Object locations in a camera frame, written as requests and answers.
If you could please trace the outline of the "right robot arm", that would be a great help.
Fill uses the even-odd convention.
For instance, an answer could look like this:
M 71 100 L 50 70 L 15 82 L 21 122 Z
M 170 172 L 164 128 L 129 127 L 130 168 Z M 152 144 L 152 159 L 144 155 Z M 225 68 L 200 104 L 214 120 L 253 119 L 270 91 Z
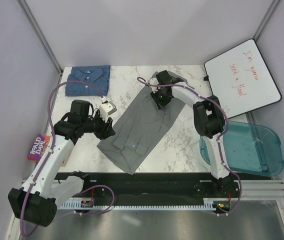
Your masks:
M 179 99 L 193 110 L 196 132 L 203 138 L 210 159 L 213 177 L 210 189 L 213 195 L 222 197 L 228 192 L 232 179 L 223 143 L 229 122 L 219 99 L 214 95 L 200 95 L 180 77 L 172 76 L 166 70 L 155 73 L 147 83 L 159 109 L 172 99 Z

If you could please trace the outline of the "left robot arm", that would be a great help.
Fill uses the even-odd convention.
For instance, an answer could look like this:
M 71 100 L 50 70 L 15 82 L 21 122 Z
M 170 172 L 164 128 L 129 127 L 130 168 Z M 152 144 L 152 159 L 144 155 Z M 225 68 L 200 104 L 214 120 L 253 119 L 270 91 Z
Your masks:
M 93 133 L 104 140 L 115 135 L 111 115 L 117 108 L 111 101 L 102 98 L 97 110 L 91 103 L 74 100 L 70 111 L 53 127 L 52 138 L 42 159 L 29 178 L 19 189 L 12 188 L 8 200 L 14 216 L 24 222 L 46 227 L 51 224 L 58 207 L 71 197 L 81 197 L 91 193 L 91 183 L 86 181 L 87 174 L 75 171 L 58 186 L 53 186 L 54 179 L 69 157 L 77 141 L 86 133 Z

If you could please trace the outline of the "grey long sleeve shirt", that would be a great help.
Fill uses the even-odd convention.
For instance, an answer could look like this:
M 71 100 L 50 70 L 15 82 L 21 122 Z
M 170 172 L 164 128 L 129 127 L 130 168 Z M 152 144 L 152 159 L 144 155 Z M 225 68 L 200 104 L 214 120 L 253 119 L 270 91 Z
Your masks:
M 167 133 L 185 103 L 173 98 L 158 109 L 145 86 L 115 123 L 115 135 L 100 141 L 97 148 L 118 168 L 134 174 L 147 155 Z

